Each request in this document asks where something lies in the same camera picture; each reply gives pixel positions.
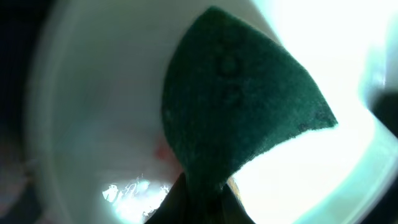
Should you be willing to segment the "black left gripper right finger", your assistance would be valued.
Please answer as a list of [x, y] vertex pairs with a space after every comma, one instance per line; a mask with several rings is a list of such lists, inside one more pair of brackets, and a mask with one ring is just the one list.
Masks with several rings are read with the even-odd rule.
[[219, 200], [224, 224], [255, 224], [228, 184], [223, 187]]

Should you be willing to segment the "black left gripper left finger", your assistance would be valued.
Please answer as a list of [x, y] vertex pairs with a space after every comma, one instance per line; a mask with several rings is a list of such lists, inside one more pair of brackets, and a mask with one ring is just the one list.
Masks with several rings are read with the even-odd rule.
[[182, 173], [146, 224], [184, 224], [187, 205], [186, 177]]

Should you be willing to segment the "mint plate with red stain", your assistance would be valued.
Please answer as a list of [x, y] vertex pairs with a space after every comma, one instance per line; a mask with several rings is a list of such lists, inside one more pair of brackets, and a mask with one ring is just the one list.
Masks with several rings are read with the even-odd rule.
[[[211, 6], [288, 51], [337, 120], [227, 179], [254, 223], [361, 223], [393, 185], [397, 138], [376, 106], [397, 92], [396, 1], [59, 1], [25, 114], [39, 198], [57, 223], [146, 223], [184, 173], [164, 132], [164, 80]], [[187, 185], [185, 223], [223, 223], [222, 190]]]

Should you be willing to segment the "green yellow sponge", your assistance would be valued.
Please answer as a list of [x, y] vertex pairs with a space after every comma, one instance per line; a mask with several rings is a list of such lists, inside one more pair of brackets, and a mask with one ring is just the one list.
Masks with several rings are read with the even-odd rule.
[[165, 136], [193, 193], [219, 192], [241, 166], [337, 120], [283, 47], [211, 6], [181, 39], [164, 80]]

